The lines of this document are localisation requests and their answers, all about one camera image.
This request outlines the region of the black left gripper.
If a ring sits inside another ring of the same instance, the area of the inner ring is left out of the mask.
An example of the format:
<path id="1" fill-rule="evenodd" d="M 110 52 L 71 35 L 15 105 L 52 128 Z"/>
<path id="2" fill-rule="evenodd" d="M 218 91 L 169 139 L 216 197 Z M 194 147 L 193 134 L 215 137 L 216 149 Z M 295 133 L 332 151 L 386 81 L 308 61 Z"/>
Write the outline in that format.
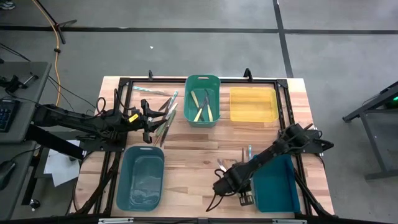
<path id="1" fill-rule="evenodd" d="M 141 100 L 141 109 L 142 110 L 139 110 L 136 107 L 127 109 L 131 113 L 126 117 L 127 130 L 137 131 L 139 129 L 143 129 L 143 141 L 151 143 L 149 132 L 153 133 L 156 129 L 166 123 L 167 120 L 161 119 L 158 121 L 149 121 L 149 118 L 165 116 L 167 113 L 151 110 L 149 108 L 149 103 L 145 99 Z"/>

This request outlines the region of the black tripod stand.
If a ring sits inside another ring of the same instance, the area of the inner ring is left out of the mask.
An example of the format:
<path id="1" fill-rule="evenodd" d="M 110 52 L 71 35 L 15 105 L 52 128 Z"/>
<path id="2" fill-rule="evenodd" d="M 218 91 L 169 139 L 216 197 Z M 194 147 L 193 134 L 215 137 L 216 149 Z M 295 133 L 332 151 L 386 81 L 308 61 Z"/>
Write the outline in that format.
<path id="1" fill-rule="evenodd" d="M 39 0 L 31 0 L 31 1 L 35 4 L 35 6 L 39 9 L 41 14 L 45 17 L 47 22 L 50 24 L 50 27 L 56 37 L 57 46 L 59 46 L 60 43 L 65 45 L 66 40 L 65 40 L 65 37 L 62 32 L 62 27 L 74 25 L 77 22 L 77 20 L 74 19 L 74 20 L 58 23 Z"/>

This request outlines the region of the grey side table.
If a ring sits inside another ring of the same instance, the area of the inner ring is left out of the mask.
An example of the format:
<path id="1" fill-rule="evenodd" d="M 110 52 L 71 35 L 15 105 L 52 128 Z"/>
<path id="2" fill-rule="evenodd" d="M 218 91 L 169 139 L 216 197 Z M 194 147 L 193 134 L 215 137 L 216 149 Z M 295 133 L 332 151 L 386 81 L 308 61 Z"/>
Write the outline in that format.
<path id="1" fill-rule="evenodd" d="M 380 171 L 366 174 L 366 180 L 398 177 L 398 81 L 350 114 L 343 117 L 346 123 L 359 118 L 368 136 Z"/>

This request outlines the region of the large teal plastic bin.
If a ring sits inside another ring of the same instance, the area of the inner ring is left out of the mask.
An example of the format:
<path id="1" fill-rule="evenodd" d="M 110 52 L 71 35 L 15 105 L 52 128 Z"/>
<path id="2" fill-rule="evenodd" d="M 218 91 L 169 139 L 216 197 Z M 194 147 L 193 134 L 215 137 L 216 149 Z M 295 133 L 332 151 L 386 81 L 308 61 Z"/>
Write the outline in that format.
<path id="1" fill-rule="evenodd" d="M 165 156 L 155 146 L 130 147 L 123 157 L 116 205 L 122 211 L 149 212 L 160 203 Z"/>

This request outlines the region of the teal patterned handle cutlery piece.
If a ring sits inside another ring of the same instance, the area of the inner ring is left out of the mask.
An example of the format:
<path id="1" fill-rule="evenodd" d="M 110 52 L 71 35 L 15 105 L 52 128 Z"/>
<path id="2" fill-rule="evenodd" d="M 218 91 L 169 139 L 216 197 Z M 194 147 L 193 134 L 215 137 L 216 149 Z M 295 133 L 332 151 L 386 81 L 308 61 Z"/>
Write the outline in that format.
<path id="1" fill-rule="evenodd" d="M 173 105 L 173 103 L 174 103 L 174 101 L 175 101 L 177 96 L 178 96 L 178 90 L 175 90 L 173 96 L 170 99 L 169 105 L 167 107 L 168 109 L 171 109 L 171 107 L 172 107 L 172 105 Z"/>
<path id="2" fill-rule="evenodd" d="M 171 96 L 171 94 L 166 93 L 164 91 L 150 90 L 150 89 L 141 88 L 141 87 L 138 87 L 138 86 L 133 86 L 132 89 L 133 90 L 138 90 L 138 91 L 149 92 L 149 93 L 153 93 L 153 94 L 156 94 L 156 95 Z"/>

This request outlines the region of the black aluminium rig frame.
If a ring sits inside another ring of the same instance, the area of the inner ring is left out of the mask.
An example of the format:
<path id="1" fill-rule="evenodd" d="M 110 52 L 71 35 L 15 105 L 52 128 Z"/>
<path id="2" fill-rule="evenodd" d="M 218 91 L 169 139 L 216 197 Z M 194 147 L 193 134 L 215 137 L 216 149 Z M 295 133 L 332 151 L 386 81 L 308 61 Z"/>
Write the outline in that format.
<path id="1" fill-rule="evenodd" d="M 273 123 L 233 122 L 229 118 L 229 94 L 231 87 L 279 87 L 283 109 L 283 124 L 288 126 L 294 118 L 303 127 L 313 123 L 305 83 L 302 78 L 257 78 L 253 82 L 247 78 L 232 78 L 239 83 L 221 83 L 220 114 L 216 126 L 212 128 L 191 127 L 183 114 L 185 77 L 154 78 L 144 81 L 133 77 L 104 77 L 99 92 L 106 98 L 106 109 L 113 105 L 113 90 L 119 81 L 151 90 L 160 90 L 173 94 L 178 91 L 177 114 L 171 124 L 164 145 L 165 155 L 164 188 L 159 205 L 150 212 L 122 211 L 116 205 L 116 192 L 119 175 L 115 184 L 115 196 L 110 201 L 112 216 L 129 217 L 219 217 L 219 218 L 271 218 L 293 217 L 293 213 L 261 213 L 255 205 L 241 207 L 238 196 L 224 198 L 222 203 L 210 212 L 205 212 L 212 197 L 213 182 L 218 178 L 214 170 L 219 168 L 217 159 L 226 160 L 229 167 L 232 160 L 241 160 L 242 149 L 252 145 L 254 154 L 267 148 L 277 137 L 280 121 Z M 285 100 L 284 86 L 288 87 L 290 105 Z M 82 208 L 98 185 L 101 177 L 105 153 L 94 152 L 83 163 L 75 193 L 76 208 Z M 305 180 L 312 194 L 329 213 L 334 213 L 325 169 L 318 156 L 302 154 L 302 167 Z"/>

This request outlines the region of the cream handled cutlery piece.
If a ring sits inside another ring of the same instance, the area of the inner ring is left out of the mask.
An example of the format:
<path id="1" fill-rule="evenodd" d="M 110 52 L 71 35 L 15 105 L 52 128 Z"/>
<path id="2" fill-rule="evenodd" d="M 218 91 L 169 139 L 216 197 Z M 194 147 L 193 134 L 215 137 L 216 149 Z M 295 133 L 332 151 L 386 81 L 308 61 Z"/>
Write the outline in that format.
<path id="1" fill-rule="evenodd" d="M 195 94 L 195 92 L 194 92 L 193 90 L 192 90 L 190 93 L 191 93 L 191 96 L 192 96 L 193 101 L 194 101 L 194 103 L 195 103 L 195 106 L 197 107 L 197 111 L 199 112 L 199 110 L 200 110 L 200 105 L 199 105 L 199 103 L 198 103 L 198 99 L 197 99 L 197 97 L 196 97 L 196 94 Z M 199 120 L 200 120 L 200 121 L 204 121 L 204 118 L 203 118 L 202 115 L 199 116 Z"/>
<path id="2" fill-rule="evenodd" d="M 203 118 L 203 115 L 202 115 L 202 114 L 203 114 L 203 109 L 204 109 L 204 107 L 205 107 L 207 104 L 208 104 L 208 93 L 205 92 L 205 98 L 204 98 L 202 104 L 198 107 L 198 113 L 197 113 L 197 115 L 195 116 L 194 122 L 197 122 L 197 121 L 204 121 L 204 118 Z"/>
<path id="3" fill-rule="evenodd" d="M 213 114 L 211 111 L 211 107 L 210 107 L 210 99 L 209 99 L 209 92 L 207 89 L 205 89 L 205 96 L 206 96 L 206 105 L 207 105 L 207 110 L 208 110 L 208 117 L 209 117 L 209 121 L 213 122 Z"/>

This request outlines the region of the white paper sheets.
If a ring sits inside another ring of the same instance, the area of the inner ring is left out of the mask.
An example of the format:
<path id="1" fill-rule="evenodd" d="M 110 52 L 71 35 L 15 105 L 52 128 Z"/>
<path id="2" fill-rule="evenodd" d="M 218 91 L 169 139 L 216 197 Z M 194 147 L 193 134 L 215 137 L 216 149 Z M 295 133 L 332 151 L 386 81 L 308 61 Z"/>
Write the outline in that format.
<path id="1" fill-rule="evenodd" d="M 68 156 L 53 149 L 49 150 L 44 167 L 44 174 L 49 174 L 55 187 L 76 179 L 80 173 L 79 160 L 71 160 Z"/>

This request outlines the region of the black computer keyboard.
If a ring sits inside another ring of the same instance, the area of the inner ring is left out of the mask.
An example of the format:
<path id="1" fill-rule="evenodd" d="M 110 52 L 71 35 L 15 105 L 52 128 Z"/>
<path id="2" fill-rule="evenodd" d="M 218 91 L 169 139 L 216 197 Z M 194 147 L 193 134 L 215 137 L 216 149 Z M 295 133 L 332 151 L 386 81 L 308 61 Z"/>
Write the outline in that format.
<path id="1" fill-rule="evenodd" d="M 0 133 L 7 133 L 19 109 L 18 100 L 0 100 Z"/>

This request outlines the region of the yellow translucent plastic tray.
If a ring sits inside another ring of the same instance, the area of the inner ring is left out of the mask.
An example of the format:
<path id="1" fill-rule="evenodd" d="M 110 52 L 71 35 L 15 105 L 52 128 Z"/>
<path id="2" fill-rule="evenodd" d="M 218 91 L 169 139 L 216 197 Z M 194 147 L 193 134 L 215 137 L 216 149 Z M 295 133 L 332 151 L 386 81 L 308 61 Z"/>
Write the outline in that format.
<path id="1" fill-rule="evenodd" d="M 272 123 L 279 119 L 273 88 L 232 87 L 229 106 L 231 121 Z"/>

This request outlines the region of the green plastic bin with slot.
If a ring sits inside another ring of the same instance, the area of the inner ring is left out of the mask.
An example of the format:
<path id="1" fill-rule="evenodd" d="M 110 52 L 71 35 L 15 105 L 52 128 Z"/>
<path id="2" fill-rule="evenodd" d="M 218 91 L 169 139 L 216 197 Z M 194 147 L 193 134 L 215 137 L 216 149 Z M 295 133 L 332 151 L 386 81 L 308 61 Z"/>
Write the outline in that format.
<path id="1" fill-rule="evenodd" d="M 214 75 L 190 75 L 185 82 L 185 96 L 183 114 L 189 125 L 196 128 L 212 128 L 221 117 L 220 114 L 220 85 L 221 81 Z M 197 115 L 197 107 L 191 96 L 193 90 L 198 99 L 199 105 L 205 98 L 205 89 L 209 92 L 210 107 L 213 114 L 213 122 L 209 121 L 207 105 L 203 109 L 204 121 L 194 122 Z"/>

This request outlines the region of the blue rectangular plastic bin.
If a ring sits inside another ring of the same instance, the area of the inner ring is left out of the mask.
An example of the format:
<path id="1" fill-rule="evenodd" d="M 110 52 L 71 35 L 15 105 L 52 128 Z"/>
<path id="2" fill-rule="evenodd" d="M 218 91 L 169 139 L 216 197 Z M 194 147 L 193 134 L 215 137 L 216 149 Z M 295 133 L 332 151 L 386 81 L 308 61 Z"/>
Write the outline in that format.
<path id="1" fill-rule="evenodd" d="M 300 212 L 294 165 L 290 155 L 271 160 L 252 177 L 254 200 L 262 213 Z"/>

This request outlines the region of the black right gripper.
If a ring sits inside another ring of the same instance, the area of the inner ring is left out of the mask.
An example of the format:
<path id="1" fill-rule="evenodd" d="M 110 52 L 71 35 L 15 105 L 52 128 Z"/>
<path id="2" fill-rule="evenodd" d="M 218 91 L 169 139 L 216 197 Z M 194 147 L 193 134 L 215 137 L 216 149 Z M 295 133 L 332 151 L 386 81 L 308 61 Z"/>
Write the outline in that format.
<path id="1" fill-rule="evenodd" d="M 239 194 L 241 206 L 252 205 L 254 199 L 251 191 L 250 177 L 245 171 L 228 169 L 223 176 L 213 184 L 215 194 L 229 197 Z"/>

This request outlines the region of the black support beam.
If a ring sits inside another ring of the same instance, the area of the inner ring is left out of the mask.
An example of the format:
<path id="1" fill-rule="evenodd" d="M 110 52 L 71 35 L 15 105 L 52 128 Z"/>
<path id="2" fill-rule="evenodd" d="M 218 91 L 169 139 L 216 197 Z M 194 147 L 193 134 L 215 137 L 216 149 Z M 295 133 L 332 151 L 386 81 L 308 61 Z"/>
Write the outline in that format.
<path id="1" fill-rule="evenodd" d="M 31 124 L 26 132 L 25 139 L 35 141 L 41 146 L 53 149 L 61 154 L 83 160 L 83 149 L 54 135 L 44 129 Z"/>

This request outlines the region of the black tool on desk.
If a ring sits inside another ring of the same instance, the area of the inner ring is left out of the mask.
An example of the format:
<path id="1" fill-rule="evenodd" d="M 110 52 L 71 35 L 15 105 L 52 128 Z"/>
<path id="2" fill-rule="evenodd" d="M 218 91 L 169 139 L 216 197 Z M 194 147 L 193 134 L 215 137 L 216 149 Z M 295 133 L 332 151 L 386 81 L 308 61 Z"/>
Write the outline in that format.
<path id="1" fill-rule="evenodd" d="M 28 88 L 28 83 L 32 83 L 33 80 L 37 80 L 38 78 L 32 72 L 30 72 L 30 77 L 24 82 L 21 82 L 16 75 L 13 75 L 10 80 L 0 75 L 0 87 L 3 87 L 6 93 L 14 93 L 18 89 Z"/>

